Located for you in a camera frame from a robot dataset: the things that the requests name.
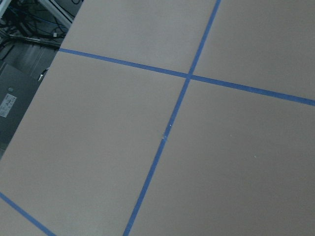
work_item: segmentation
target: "wire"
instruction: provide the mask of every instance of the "wire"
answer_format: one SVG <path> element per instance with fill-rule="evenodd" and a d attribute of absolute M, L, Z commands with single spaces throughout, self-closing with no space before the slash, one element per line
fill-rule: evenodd
<path fill-rule="evenodd" d="M 15 8 L 15 7 L 12 7 L 12 6 L 9 6 L 9 8 L 10 8 L 11 10 L 14 9 L 14 10 L 20 11 L 20 12 L 22 12 L 22 13 L 24 13 L 24 14 L 27 14 L 27 15 L 29 15 L 29 16 L 32 16 L 32 17 L 34 17 L 35 19 L 38 19 L 38 20 L 40 20 L 40 21 L 44 21 L 44 22 L 47 22 L 47 23 L 49 23 L 49 24 L 58 26 L 58 24 L 56 24 L 56 23 L 54 23 L 54 22 L 47 21 L 47 20 L 45 20 L 45 19 L 43 19 L 43 18 L 40 18 L 40 17 L 38 17 L 38 16 L 34 16 L 33 14 L 30 14 L 29 12 L 25 12 L 25 11 L 23 11 L 23 10 L 21 10 L 21 9 L 18 9 L 18 8 Z"/>
<path fill-rule="evenodd" d="M 48 39 L 55 39 L 55 38 L 64 38 L 64 36 L 57 36 L 57 37 L 53 37 L 52 35 L 45 35 L 45 34 L 41 34 L 38 32 L 33 31 L 30 26 L 26 23 L 26 22 L 22 22 L 22 24 L 25 26 L 25 28 L 31 32 L 34 36 L 40 37 L 40 38 L 48 38 Z"/>
<path fill-rule="evenodd" d="M 81 0 L 78 0 L 77 2 L 75 2 L 74 0 L 71 0 L 71 2 L 75 5 L 78 5 L 81 2 Z"/>
<path fill-rule="evenodd" d="M 39 45 L 42 47 L 52 48 L 54 50 L 58 50 L 60 48 L 60 45 L 57 45 L 57 44 L 52 44 L 52 43 L 48 43 L 48 42 L 33 41 L 29 38 L 14 37 L 14 38 L 9 39 L 9 41 L 10 40 L 21 41 L 23 43 L 29 43 L 29 44 L 36 44 L 36 45 Z"/>
<path fill-rule="evenodd" d="M 50 32 L 44 31 L 42 29 L 38 29 L 36 26 L 32 25 L 31 23 L 27 23 L 27 24 L 34 27 L 35 31 L 39 30 L 39 31 L 42 31 L 42 32 L 47 33 L 47 34 L 51 34 Z"/>
<path fill-rule="evenodd" d="M 11 42 L 11 41 L 12 41 L 12 39 L 9 38 L 9 39 L 3 41 L 2 43 L 0 43 L 0 51 L 5 47 L 5 45 L 6 45 L 8 42 Z"/>
<path fill-rule="evenodd" d="M 56 17 L 54 17 L 54 18 L 55 18 L 56 24 L 58 25 L 58 28 L 60 29 L 60 31 L 61 31 L 62 33 L 64 33 L 64 34 L 66 34 L 66 32 L 63 31 L 63 29 L 61 28 L 61 25 L 58 23 L 57 18 L 56 18 Z"/>

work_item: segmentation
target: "sticker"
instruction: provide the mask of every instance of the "sticker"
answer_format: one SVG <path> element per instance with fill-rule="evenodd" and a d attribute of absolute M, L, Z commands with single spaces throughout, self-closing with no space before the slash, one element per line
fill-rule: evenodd
<path fill-rule="evenodd" d="M 1 105 L 0 105 L 0 116 L 1 117 L 7 117 L 7 115 L 9 114 L 11 108 L 13 107 L 13 104 L 16 100 L 16 97 L 7 93 L 7 95 L 5 96 L 4 100 L 2 101 Z"/>

